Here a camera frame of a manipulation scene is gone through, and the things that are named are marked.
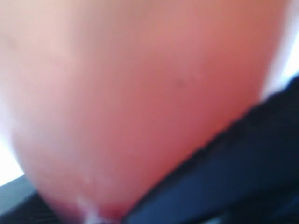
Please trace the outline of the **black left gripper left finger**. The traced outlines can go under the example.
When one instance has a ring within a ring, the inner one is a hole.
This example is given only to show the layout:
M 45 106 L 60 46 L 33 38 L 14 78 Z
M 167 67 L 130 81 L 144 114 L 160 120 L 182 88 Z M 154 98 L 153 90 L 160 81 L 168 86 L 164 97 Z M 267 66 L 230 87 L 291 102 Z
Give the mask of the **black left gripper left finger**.
M 24 175 L 0 187 L 2 224 L 60 224 Z

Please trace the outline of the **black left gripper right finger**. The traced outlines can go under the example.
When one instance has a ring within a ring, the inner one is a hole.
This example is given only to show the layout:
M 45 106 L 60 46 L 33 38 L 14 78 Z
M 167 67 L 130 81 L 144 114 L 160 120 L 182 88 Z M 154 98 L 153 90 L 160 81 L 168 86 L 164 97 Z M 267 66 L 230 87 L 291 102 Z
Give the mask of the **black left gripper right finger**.
M 296 224 L 299 79 L 160 182 L 125 224 Z

